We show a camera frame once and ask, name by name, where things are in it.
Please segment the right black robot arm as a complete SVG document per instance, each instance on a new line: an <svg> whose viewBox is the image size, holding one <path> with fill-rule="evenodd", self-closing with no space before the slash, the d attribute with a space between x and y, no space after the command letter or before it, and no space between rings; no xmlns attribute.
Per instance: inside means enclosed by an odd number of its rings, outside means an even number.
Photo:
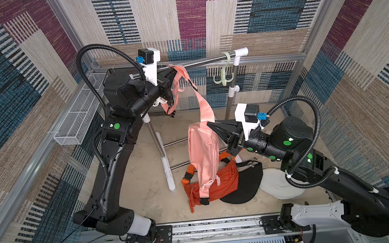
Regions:
<svg viewBox="0 0 389 243"><path fill-rule="evenodd" d="M294 101L310 106L315 125L310 127L301 119L289 116L270 134L264 133L277 109ZM280 162L284 179L291 186L299 189L319 186L339 197L339 201L320 206L315 213L306 206L284 205L279 218L283 226L293 228L336 222L370 237L389 235L389 187L371 185L338 167L315 149L321 114L310 98L288 97L267 113L261 113L255 104L238 104L235 119L208 122L207 125L227 144L227 152L231 155L242 150L257 153Z"/></svg>

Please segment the white metal garment rack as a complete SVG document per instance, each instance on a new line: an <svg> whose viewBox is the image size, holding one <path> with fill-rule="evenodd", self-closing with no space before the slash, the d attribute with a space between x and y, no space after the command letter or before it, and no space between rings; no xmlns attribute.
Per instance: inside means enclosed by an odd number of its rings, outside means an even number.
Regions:
<svg viewBox="0 0 389 243"><path fill-rule="evenodd" d="M234 78L233 78L232 82L230 82L230 87L228 90L228 99L227 99L225 119L229 119L230 111L231 111L231 107L232 107L232 102L233 102L233 97L234 97L235 93L239 91L239 87L236 85L236 76L238 74L238 70L239 70L239 66L240 66L240 61L241 61L240 59L242 57L246 57L249 53L249 50L248 50L248 48L244 47L244 48L236 49L234 51L230 51L228 53L230 53L231 58L234 59L233 60L233 70L232 70L232 76ZM204 66L204 65L215 65L217 63L222 62L223 60L226 60L226 57L223 54L221 54L221 55L211 57L211 58L203 58L200 60L193 60L193 61L190 60L190 61L181 62L180 65L184 66L184 68L186 68L186 69L191 69L191 68L196 68L196 67L200 67L200 66ZM163 68L157 67L157 71L163 71L165 69L166 69L166 67L163 67ZM171 191L175 191L176 186L175 186L175 182L174 182L173 175L172 175L172 170L174 168L170 166L169 160L168 160L168 157L167 157L167 154L165 151L165 148L167 145L163 144L160 133L158 133L154 130L154 128L151 124L151 121L150 121L150 117L148 115L143 118L143 122L147 125L147 128L148 128L152 138L154 139L154 142L157 144L158 150L160 151L161 161L162 161L164 172L166 175L168 187Z"/></svg>

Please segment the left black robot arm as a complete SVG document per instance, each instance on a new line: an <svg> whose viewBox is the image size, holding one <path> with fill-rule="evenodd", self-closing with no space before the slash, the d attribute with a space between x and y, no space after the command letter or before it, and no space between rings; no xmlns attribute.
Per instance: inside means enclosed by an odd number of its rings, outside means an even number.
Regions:
<svg viewBox="0 0 389 243"><path fill-rule="evenodd" d="M104 94L101 96L81 67L84 54L97 49L124 58L138 70L138 77L110 69L106 73ZM94 155L100 162L92 193L84 209L74 214L73 222L105 235L138 235L146 243L153 243L157 238L156 222L121 207L120 192L128 161L144 123L143 118L159 98L174 103L171 88L176 71L173 68L157 71L156 79L152 81L145 75L145 69L155 63L154 51L140 49L138 52L144 59L142 65L109 45L89 44L77 53L78 72L103 106L106 116L92 141Z"/></svg>

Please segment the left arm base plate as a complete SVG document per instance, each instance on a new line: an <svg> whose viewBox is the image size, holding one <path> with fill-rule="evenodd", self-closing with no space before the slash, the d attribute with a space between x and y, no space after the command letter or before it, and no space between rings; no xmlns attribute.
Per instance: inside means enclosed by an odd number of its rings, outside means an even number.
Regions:
<svg viewBox="0 0 389 243"><path fill-rule="evenodd" d="M172 243L172 225L156 226L147 235L129 234L125 243Z"/></svg>

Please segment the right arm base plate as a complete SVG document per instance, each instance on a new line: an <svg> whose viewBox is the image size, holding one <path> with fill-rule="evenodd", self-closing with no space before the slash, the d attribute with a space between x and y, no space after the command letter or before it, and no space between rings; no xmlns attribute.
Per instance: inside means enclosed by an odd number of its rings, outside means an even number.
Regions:
<svg viewBox="0 0 389 243"><path fill-rule="evenodd" d="M263 216L259 220L259 225L264 229L266 235L282 234L292 232L310 231L311 227L299 226L289 217L280 215Z"/></svg>

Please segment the black crossbody bag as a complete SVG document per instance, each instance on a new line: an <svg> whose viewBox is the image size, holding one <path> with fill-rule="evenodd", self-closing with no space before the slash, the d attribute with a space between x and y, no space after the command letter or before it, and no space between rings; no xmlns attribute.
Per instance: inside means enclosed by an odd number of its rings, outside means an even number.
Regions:
<svg viewBox="0 0 389 243"><path fill-rule="evenodd" d="M238 189L221 198L222 202L228 204L244 204L255 197L262 178L263 165L258 161L244 161L236 163L238 169Z"/></svg>

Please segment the orange crossbody bag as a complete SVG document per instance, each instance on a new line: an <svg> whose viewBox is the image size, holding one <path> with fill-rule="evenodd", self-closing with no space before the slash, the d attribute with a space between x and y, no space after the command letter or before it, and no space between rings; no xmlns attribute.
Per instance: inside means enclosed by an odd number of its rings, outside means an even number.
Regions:
<svg viewBox="0 0 389 243"><path fill-rule="evenodd" d="M226 166L217 172L216 179L211 184L203 187L199 185L199 182L191 183L194 174L198 171L192 164L188 166L182 184L189 198L188 204L192 214L195 212L196 205L208 205L238 189L239 172L235 158L226 151L221 152L219 162L225 163Z"/></svg>

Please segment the pink crossbody bag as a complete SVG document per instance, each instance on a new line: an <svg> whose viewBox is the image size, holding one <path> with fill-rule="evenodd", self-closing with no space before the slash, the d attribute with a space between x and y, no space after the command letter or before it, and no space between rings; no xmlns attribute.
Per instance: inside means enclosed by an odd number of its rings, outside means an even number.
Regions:
<svg viewBox="0 0 389 243"><path fill-rule="evenodd" d="M217 172L219 170L219 139L209 127L208 123L215 122L215 115L209 103L199 94L195 85L187 73L184 66L171 65L176 70L173 80L173 95L175 97L174 105L169 107L163 104L162 107L167 115L175 111L178 104L180 93L180 80L183 78L191 84L199 103L201 120L198 123L191 124L188 128L188 151L190 156L190 165L198 174L199 202L208 205L210 201L210 188L213 184L221 185L221 179Z"/></svg>

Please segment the cream white crossbody bag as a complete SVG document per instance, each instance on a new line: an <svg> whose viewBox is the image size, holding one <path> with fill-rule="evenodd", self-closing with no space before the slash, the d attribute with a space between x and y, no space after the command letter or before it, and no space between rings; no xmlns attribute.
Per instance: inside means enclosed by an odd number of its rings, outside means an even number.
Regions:
<svg viewBox="0 0 389 243"><path fill-rule="evenodd" d="M263 170L263 177L259 187L265 193L279 200L294 199L305 191L305 189L290 185L285 179L285 173L274 168Z"/></svg>

